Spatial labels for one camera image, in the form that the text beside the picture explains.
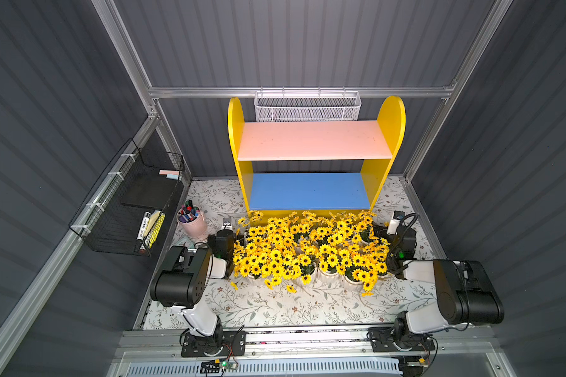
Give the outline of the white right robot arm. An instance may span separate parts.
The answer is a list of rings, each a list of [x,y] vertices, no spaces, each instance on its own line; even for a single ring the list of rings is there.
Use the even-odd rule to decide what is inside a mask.
[[[401,351],[423,346],[431,350],[430,336],[448,330],[465,331],[470,325],[496,325],[505,310],[483,265],[477,261],[418,260],[412,225],[376,226],[377,237],[391,243],[388,271],[397,279],[431,283],[434,303],[400,313],[392,326],[371,328],[368,336],[377,347],[392,343]]]

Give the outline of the sunflower pot back row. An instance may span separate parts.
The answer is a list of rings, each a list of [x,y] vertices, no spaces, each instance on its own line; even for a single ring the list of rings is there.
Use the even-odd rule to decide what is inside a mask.
[[[342,274],[352,267],[351,250],[348,245],[323,244],[319,247],[319,271],[329,274]]]
[[[344,278],[358,287],[363,297],[371,296],[378,282],[390,276],[388,252],[357,254],[346,266]]]

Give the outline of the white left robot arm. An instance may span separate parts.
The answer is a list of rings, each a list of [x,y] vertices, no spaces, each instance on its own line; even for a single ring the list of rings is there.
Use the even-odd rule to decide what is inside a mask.
[[[179,314],[189,333],[202,340],[221,343],[222,323],[203,299],[211,279],[228,278],[234,267],[234,233],[229,229],[210,235],[190,250],[174,245],[154,273],[150,298]]]

